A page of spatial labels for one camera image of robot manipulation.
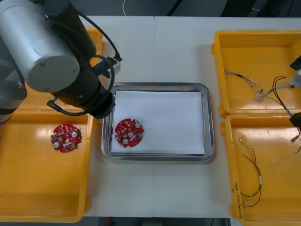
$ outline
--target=electronic component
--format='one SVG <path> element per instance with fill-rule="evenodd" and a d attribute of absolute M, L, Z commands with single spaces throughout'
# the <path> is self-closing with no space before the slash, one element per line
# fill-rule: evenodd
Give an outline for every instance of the electronic component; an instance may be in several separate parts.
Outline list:
<path fill-rule="evenodd" d="M 81 143 L 81 133 L 78 128 L 71 124 L 64 124 L 53 130 L 50 140 L 55 150 L 70 152 Z"/>
<path fill-rule="evenodd" d="M 260 201 L 260 198 L 261 198 L 261 187 L 262 187 L 262 177 L 261 177 L 261 172 L 257 166 L 257 159 L 256 159 L 256 155 L 255 155 L 255 152 L 254 152 L 254 149 L 253 148 L 250 148 L 248 147 L 243 141 L 242 139 L 239 139 L 239 142 L 249 151 L 249 153 L 251 153 L 251 158 L 247 157 L 245 154 L 242 154 L 244 157 L 246 157 L 257 169 L 258 171 L 258 174 L 259 174 L 259 186 L 258 186 L 258 189 L 252 193 L 252 194 L 244 194 L 242 192 L 240 192 L 244 197 L 247 198 L 247 200 L 243 203 L 243 206 L 244 207 L 253 207 L 255 206 L 259 201 Z M 258 196 L 258 199 L 257 201 L 254 203 L 254 204 L 249 204 L 249 202 L 253 199 L 253 197 L 256 197 Z"/>
<path fill-rule="evenodd" d="M 136 119 L 124 119 L 115 128 L 115 139 L 123 147 L 134 147 L 143 138 L 143 126 Z"/>

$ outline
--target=yellow plastic tray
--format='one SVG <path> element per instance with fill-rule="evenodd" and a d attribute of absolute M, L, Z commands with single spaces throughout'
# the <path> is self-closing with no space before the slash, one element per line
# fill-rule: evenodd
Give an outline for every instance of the yellow plastic tray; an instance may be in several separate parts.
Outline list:
<path fill-rule="evenodd" d="M 215 57 L 220 92 L 220 115 L 233 113 L 285 113 L 271 99 L 255 101 L 252 88 L 243 79 L 230 75 L 224 67 L 258 82 L 264 93 L 272 88 L 273 79 L 296 73 L 289 64 L 301 55 L 301 31 L 230 31 L 217 32 L 211 48 Z M 301 111 L 301 88 L 282 88 L 279 96 L 294 113 Z"/>
<path fill-rule="evenodd" d="M 101 54 L 102 35 L 96 29 L 88 32 Z M 91 65 L 98 60 L 93 58 Z M 29 87 L 27 91 L 0 134 L 0 222 L 77 222 L 89 209 L 89 157 L 96 120 L 90 115 L 65 116 L 46 105 L 50 94 Z M 57 102 L 65 110 L 79 110 Z M 65 123 L 82 133 L 82 143 L 69 153 L 55 151 L 50 141 L 53 129 Z"/>
<path fill-rule="evenodd" d="M 301 140 L 287 114 L 232 114 L 221 124 L 225 136 L 232 204 L 231 215 L 242 225 L 301 225 Z M 254 207 L 243 207 L 246 198 L 259 186 L 258 172 L 242 154 L 251 154 L 239 142 L 253 148 L 261 171 L 262 194 Z"/>

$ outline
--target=robotic arm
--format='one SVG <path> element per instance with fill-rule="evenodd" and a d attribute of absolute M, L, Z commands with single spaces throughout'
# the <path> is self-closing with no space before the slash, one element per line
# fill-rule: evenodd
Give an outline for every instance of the robotic arm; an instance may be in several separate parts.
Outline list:
<path fill-rule="evenodd" d="M 112 44 L 115 57 L 96 55 L 96 47 L 79 16 L 94 25 Z M 107 116 L 114 102 L 110 89 L 120 55 L 110 38 L 69 0 L 46 0 L 42 7 L 29 0 L 0 1 L 0 126 L 26 98 L 24 80 L 36 91 L 51 93 L 47 105 L 71 116 Z M 93 57 L 101 58 L 95 67 Z M 98 75 L 111 76 L 106 90 Z M 54 102 L 82 108 L 69 113 Z"/>

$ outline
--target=white paper sheet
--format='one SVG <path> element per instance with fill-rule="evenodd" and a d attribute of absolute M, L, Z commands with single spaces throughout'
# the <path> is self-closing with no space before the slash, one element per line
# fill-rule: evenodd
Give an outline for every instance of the white paper sheet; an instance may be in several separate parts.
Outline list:
<path fill-rule="evenodd" d="M 116 91 L 115 101 L 112 152 L 205 153 L 200 92 Z M 138 145 L 124 148 L 114 137 L 127 118 L 138 120 L 145 132 Z"/>

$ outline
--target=wire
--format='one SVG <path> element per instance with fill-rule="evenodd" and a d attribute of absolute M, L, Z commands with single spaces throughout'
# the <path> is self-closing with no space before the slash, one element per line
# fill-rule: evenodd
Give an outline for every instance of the wire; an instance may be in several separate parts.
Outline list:
<path fill-rule="evenodd" d="M 84 18 L 85 20 L 87 20 L 91 25 L 93 25 L 107 40 L 108 40 L 108 42 L 112 45 L 112 47 L 113 47 L 113 49 L 114 49 L 114 51 L 115 51 L 115 57 L 116 57 L 116 59 L 118 60 L 118 61 L 120 61 L 121 60 L 121 58 L 120 58 L 120 54 L 119 54 L 119 52 L 118 52 L 118 50 L 117 50 L 117 48 L 116 48 L 116 46 L 114 45 L 114 43 L 112 42 L 112 40 L 109 38 L 109 36 L 96 24 L 96 23 L 94 23 L 89 17 L 87 17 L 87 16 L 85 16 L 85 15 L 83 15 L 82 13 L 80 13 L 79 11 L 78 11 L 78 14 L 82 17 L 82 18 Z"/>
<path fill-rule="evenodd" d="M 53 105 L 53 106 L 50 106 L 50 107 L 52 107 L 52 108 L 54 107 L 55 110 L 59 111 L 60 113 L 65 114 L 65 115 L 69 115 L 69 116 L 81 116 L 81 115 L 84 115 L 84 114 L 87 114 L 87 113 L 91 113 L 91 112 L 97 110 L 104 103 L 104 101 L 108 98 L 108 96 L 109 96 L 109 94 L 110 94 L 110 92 L 112 90 L 112 87 L 113 87 L 113 84 L 114 84 L 114 80 L 115 80 L 115 71 L 114 71 L 114 67 L 112 66 L 112 64 L 105 57 L 103 57 L 101 55 L 95 55 L 95 57 L 100 58 L 100 59 L 106 61 L 108 63 L 108 65 L 110 66 L 110 69 L 111 69 L 111 81 L 110 81 L 110 85 L 108 87 L 108 90 L 105 92 L 104 96 L 100 99 L 99 103 L 96 105 L 96 107 L 94 107 L 92 110 L 84 110 L 82 112 L 73 113 L 73 112 L 67 112 L 67 111 L 63 110 L 56 103 L 54 103 L 54 101 L 52 101 L 52 100 L 49 101 Z"/>
<path fill-rule="evenodd" d="M 275 97 L 277 98 L 277 100 L 280 102 L 280 104 L 283 106 L 283 108 L 286 110 L 286 112 L 288 113 L 288 115 L 290 116 L 290 117 L 292 117 L 293 115 L 291 114 L 291 112 L 287 109 L 287 107 L 285 106 L 285 104 L 282 102 L 282 100 L 280 99 L 280 97 L 279 97 L 279 95 L 278 95 L 278 93 L 277 93 L 277 88 L 276 88 L 276 86 L 277 86 L 277 82 L 279 81 L 279 80 L 281 80 L 281 79 L 286 79 L 286 77 L 285 76 L 278 76 L 278 77 L 276 77 L 276 78 L 274 78 L 274 80 L 273 80 L 273 93 L 274 93 L 274 95 L 275 95 Z"/>
<path fill-rule="evenodd" d="M 288 115 L 292 118 L 292 113 L 287 109 L 287 107 L 285 106 L 285 104 L 282 102 L 282 100 L 280 99 L 278 93 L 277 93 L 277 89 L 276 89 L 276 86 L 277 86 L 277 82 L 279 80 L 282 80 L 282 79 L 285 79 L 286 77 L 285 76 L 278 76 L 276 78 L 274 78 L 273 80 L 273 92 L 274 92 L 274 95 L 275 97 L 277 98 L 277 100 L 280 102 L 280 104 L 282 105 L 282 107 L 285 109 L 285 111 L 288 113 Z M 296 135 L 294 138 L 291 139 L 291 142 L 294 143 L 300 136 L 301 136 L 301 129 L 300 127 L 297 127 L 297 130 L 298 130 L 298 135 Z"/>
<path fill-rule="evenodd" d="M 288 12 L 287 12 L 287 16 L 286 16 L 286 17 L 290 17 L 291 10 L 292 10 L 292 5 L 293 5 L 293 0 L 291 0 L 291 4 L 290 4 L 290 7 L 289 7 L 289 9 L 288 9 Z"/>
<path fill-rule="evenodd" d="M 122 11 L 123 11 L 123 15 L 127 16 L 126 13 L 125 13 L 125 11 L 124 11 L 124 4 L 125 4 L 125 3 L 126 3 L 126 0 L 123 1 L 123 4 L 122 4 Z"/>
<path fill-rule="evenodd" d="M 253 207 L 253 206 L 255 206 L 255 205 L 259 202 L 259 200 L 260 200 L 260 198 L 261 198 L 261 188 L 262 188 L 261 172 L 260 172 L 260 170 L 259 170 L 259 168 L 258 168 L 258 166 L 257 166 L 257 160 L 256 160 L 256 155 L 255 155 L 254 149 L 248 147 L 241 139 L 239 139 L 239 141 L 240 141 L 240 143 L 241 143 L 241 144 L 242 144 L 242 145 L 243 145 L 243 146 L 251 153 L 253 160 L 250 159 L 250 158 L 249 158 L 248 156 L 246 156 L 245 154 L 242 154 L 242 155 L 243 155 L 244 157 L 246 157 L 246 158 L 247 158 L 247 159 L 248 159 L 248 160 L 256 167 L 256 169 L 257 169 L 257 171 L 258 171 L 258 174 L 259 174 L 259 187 L 258 187 L 258 189 L 257 189 L 253 194 L 251 194 L 251 195 L 246 195 L 246 194 L 240 192 L 243 196 L 248 197 L 248 199 L 245 201 L 245 203 L 243 204 L 243 206 L 245 206 L 245 207 Z M 247 203 L 249 202 L 249 200 L 250 200 L 252 197 L 256 196 L 258 193 L 259 193 L 259 199 L 257 200 L 257 202 L 256 202 L 255 204 L 249 206 L 249 205 L 247 204 Z"/>
<path fill-rule="evenodd" d="M 172 8 L 170 9 L 170 11 L 168 12 L 167 16 L 171 16 L 175 12 L 175 10 L 179 7 L 182 1 L 183 0 L 177 0 L 175 4 L 172 6 Z"/>
<path fill-rule="evenodd" d="M 240 78 L 243 78 L 252 87 L 252 89 L 253 89 L 253 91 L 254 91 L 254 93 L 255 93 L 256 96 L 263 92 L 263 88 L 257 82 L 255 82 L 254 80 L 252 80 L 252 79 L 250 79 L 248 77 L 245 77 L 245 76 L 243 76 L 241 74 L 238 74 L 236 72 L 230 71 L 226 67 L 225 67 L 224 71 L 227 74 L 226 78 L 228 78 L 231 74 L 236 75 L 236 76 L 238 76 Z"/>
<path fill-rule="evenodd" d="M 281 83 L 279 83 L 279 85 L 277 85 L 276 86 L 276 89 L 279 89 L 279 88 L 291 88 L 291 89 L 293 89 L 293 88 L 295 88 L 295 86 L 291 83 L 291 82 L 281 82 Z M 270 98 L 270 99 L 273 99 L 273 98 L 271 98 L 271 97 L 268 97 L 268 95 L 271 93 L 271 92 L 273 92 L 273 88 L 270 90 L 270 91 L 268 91 L 267 93 L 265 93 L 265 94 L 261 94 L 260 96 L 257 96 L 256 98 L 255 98 L 255 100 L 258 102 L 258 103 L 260 103 L 261 101 L 263 101 L 264 100 L 264 98 Z"/>

